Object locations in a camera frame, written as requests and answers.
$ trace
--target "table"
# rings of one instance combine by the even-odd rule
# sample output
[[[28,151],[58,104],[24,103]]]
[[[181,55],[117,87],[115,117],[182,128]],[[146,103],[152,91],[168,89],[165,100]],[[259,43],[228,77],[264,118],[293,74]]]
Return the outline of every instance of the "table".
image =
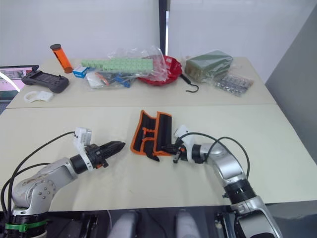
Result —
[[[229,204],[221,197],[223,189],[208,165],[173,164],[170,156],[161,156],[157,163],[130,151],[141,109],[153,116],[156,111],[171,113],[173,131],[185,124],[192,131],[237,139],[250,156],[249,181],[265,203],[317,199],[317,190],[313,189],[317,167],[275,104],[6,109],[0,117],[0,181],[4,183],[18,162],[40,145],[83,126],[92,129],[92,143],[118,139],[126,146],[107,160],[108,168],[83,173],[61,189],[51,211]],[[196,139],[198,143],[208,142],[207,138]],[[239,147],[230,141],[224,143],[246,170]],[[68,136],[41,150],[26,166],[76,154]],[[27,171],[17,181],[36,171]]]
[[[72,60],[76,67],[79,59]],[[84,79],[76,78],[72,73],[65,74],[57,59],[47,60],[40,66],[43,72],[65,76],[69,86],[60,94],[55,94],[51,102],[23,101],[24,95],[31,91],[49,91],[49,89],[32,85],[25,86],[7,108],[41,108],[41,107],[130,107],[130,106],[204,106],[204,105],[244,105],[275,104],[262,80],[247,58],[238,57],[233,61],[233,72],[254,80],[248,92],[239,98],[208,84],[199,84],[197,93],[188,93],[194,87],[181,78],[163,87],[154,87],[136,81],[129,89],[93,90]]]

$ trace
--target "black hook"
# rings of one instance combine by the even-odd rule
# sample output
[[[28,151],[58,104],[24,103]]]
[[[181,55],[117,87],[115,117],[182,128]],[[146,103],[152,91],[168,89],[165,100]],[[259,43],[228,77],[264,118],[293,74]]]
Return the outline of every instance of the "black hook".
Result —
[[[189,78],[187,78],[184,74],[181,74],[180,77],[181,77],[182,79],[184,79],[184,81],[185,81],[187,84],[189,84],[189,85],[191,85],[191,86],[194,86],[194,87],[197,87],[197,89],[196,89],[195,91],[186,90],[186,92],[196,93],[196,92],[199,90],[198,85],[192,84],[192,82],[189,80]]]

